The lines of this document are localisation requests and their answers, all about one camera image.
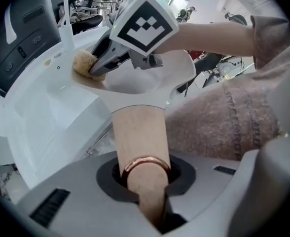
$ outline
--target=copper ring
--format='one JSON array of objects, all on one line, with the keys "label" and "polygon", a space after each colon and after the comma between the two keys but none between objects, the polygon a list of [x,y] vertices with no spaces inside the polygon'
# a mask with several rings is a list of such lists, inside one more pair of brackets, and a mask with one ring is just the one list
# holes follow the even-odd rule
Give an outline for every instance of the copper ring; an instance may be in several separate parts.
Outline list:
[{"label": "copper ring", "polygon": [[166,171],[167,174],[170,171],[170,167],[162,159],[159,159],[159,158],[153,157],[153,156],[146,156],[146,157],[141,157],[141,158],[134,159],[129,164],[127,164],[126,167],[123,170],[123,173],[122,173],[122,176],[121,176],[122,179],[127,181],[127,178],[129,176],[130,172],[136,166],[141,165],[143,163],[155,163],[158,166],[161,166]]}]

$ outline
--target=human arm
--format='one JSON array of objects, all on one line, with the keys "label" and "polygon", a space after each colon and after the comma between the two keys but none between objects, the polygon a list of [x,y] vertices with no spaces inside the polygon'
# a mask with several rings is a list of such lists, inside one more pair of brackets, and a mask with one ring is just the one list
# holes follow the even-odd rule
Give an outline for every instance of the human arm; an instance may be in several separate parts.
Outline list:
[{"label": "human arm", "polygon": [[162,43],[156,53],[200,50],[233,56],[254,56],[254,29],[237,23],[179,24],[179,32]]}]

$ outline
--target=wooden handle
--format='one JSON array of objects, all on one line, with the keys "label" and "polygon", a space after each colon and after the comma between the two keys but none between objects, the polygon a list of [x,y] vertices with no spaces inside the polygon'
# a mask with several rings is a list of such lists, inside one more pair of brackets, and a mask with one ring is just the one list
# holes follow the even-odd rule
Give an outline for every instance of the wooden handle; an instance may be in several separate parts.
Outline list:
[{"label": "wooden handle", "polygon": [[[130,106],[112,114],[120,173],[135,159],[152,156],[170,168],[164,110],[153,106]],[[155,163],[142,163],[131,170],[128,189],[139,194],[140,210],[158,226],[168,185],[165,169]]]}]

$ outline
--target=white wall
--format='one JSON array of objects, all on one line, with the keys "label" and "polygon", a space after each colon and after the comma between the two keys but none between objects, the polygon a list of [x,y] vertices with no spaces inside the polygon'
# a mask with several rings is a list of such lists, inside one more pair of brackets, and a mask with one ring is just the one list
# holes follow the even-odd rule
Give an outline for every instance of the white wall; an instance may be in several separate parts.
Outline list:
[{"label": "white wall", "polygon": [[226,21],[224,14],[217,10],[218,2],[219,0],[191,0],[188,7],[194,6],[196,12],[192,13],[190,23],[207,24]]}]

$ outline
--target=sponge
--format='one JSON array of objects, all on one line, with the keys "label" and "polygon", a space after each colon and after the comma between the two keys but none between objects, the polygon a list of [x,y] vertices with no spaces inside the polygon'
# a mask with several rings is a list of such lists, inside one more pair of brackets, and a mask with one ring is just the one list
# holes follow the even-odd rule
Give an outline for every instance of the sponge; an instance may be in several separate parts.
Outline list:
[{"label": "sponge", "polygon": [[98,58],[92,55],[86,50],[79,50],[74,57],[72,62],[72,69],[84,77],[92,78],[96,81],[104,81],[106,79],[106,74],[95,77],[89,74],[91,66],[96,63]]}]

